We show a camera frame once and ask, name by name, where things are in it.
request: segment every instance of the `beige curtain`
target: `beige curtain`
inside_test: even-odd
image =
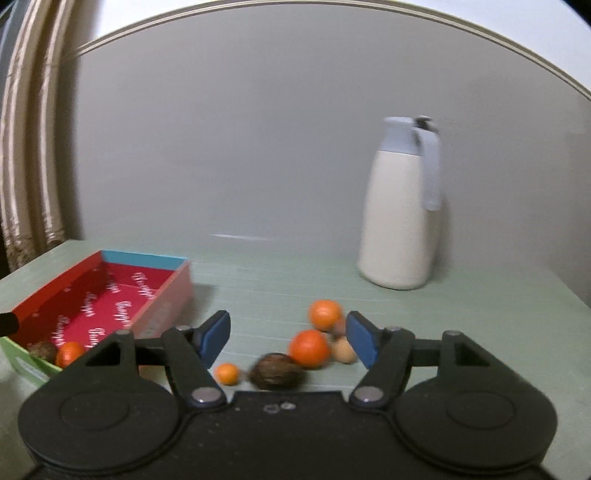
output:
[[[57,195],[58,63],[74,0],[31,0],[5,79],[0,117],[0,214],[11,270],[65,240]]]

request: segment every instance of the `red box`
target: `red box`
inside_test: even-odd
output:
[[[30,343],[78,342],[89,349],[118,329],[131,329],[136,338],[157,337],[174,324],[192,293],[185,258],[101,250],[19,304],[13,310],[19,331],[0,344],[15,370],[39,383],[60,369],[30,357]]]

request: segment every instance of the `orange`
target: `orange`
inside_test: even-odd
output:
[[[328,332],[343,316],[340,305],[333,300],[316,300],[308,309],[310,323],[321,332]]]
[[[318,330],[304,330],[291,340],[289,355],[302,367],[322,367],[330,358],[329,343]]]
[[[66,342],[57,351],[56,365],[65,368],[85,352],[84,347],[78,342]]]
[[[240,379],[240,369],[234,364],[221,364],[216,368],[215,376],[222,385],[236,385]]]

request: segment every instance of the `table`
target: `table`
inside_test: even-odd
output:
[[[11,310],[66,268],[100,248],[136,251],[132,245],[68,241],[0,281],[0,309]],[[248,369],[260,355],[285,352],[306,329],[315,299],[339,301],[378,326],[403,326],[418,338],[461,330],[546,393],[558,411],[558,432],[545,466],[561,480],[591,474],[591,309],[545,271],[462,268],[439,272],[416,291],[392,291],[360,278],[351,260],[295,256],[181,254],[193,265],[194,303],[179,323],[199,325],[218,309],[232,316],[232,334],[217,363]],[[304,389],[342,390],[348,395],[365,369],[333,364],[313,371]],[[413,372],[410,385],[435,368]],[[165,384],[162,369],[145,376]],[[33,386],[16,376],[0,353],[0,478],[16,480],[31,462],[18,436],[16,418]],[[247,382],[238,388],[250,389]],[[227,388],[231,395],[232,388]]]

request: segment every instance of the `screw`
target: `screw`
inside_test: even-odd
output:
[[[363,403],[373,403],[381,400],[384,397],[384,392],[381,388],[368,385],[366,387],[357,388],[353,392],[353,395]]]
[[[191,396],[198,403],[213,403],[222,398],[222,392],[215,387],[200,387],[193,390]]]
[[[283,410],[295,410],[296,409],[295,407],[296,407],[296,404],[292,403],[290,401],[285,401],[281,404],[281,408]]]
[[[265,405],[262,408],[263,412],[265,413],[269,413],[271,415],[275,414],[275,413],[279,413],[279,411],[281,410],[279,408],[279,405],[277,405],[276,403],[272,403],[271,405]]]

